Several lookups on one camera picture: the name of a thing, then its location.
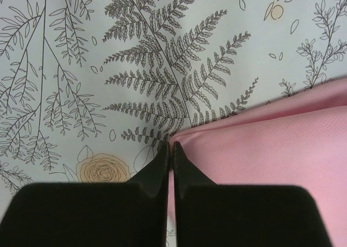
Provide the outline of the pink t shirt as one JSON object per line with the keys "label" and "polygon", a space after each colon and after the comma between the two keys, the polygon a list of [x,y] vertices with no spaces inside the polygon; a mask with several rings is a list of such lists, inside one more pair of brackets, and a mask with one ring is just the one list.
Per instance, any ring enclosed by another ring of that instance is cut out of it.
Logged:
{"label": "pink t shirt", "polygon": [[177,133],[219,184],[284,184],[315,199],[333,246],[346,246],[346,79]]}

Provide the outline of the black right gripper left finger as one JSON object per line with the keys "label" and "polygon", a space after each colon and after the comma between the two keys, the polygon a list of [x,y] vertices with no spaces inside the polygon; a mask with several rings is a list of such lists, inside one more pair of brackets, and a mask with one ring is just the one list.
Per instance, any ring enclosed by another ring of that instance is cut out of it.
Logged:
{"label": "black right gripper left finger", "polygon": [[165,246],[170,151],[124,183],[32,183],[1,221],[1,246]]}

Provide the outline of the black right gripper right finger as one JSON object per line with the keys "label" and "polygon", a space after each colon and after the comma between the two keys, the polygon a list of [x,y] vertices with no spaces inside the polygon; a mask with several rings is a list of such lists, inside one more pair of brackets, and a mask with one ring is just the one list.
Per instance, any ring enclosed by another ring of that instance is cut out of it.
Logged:
{"label": "black right gripper right finger", "polygon": [[178,246],[331,246],[307,190],[293,185],[219,185],[173,145]]}

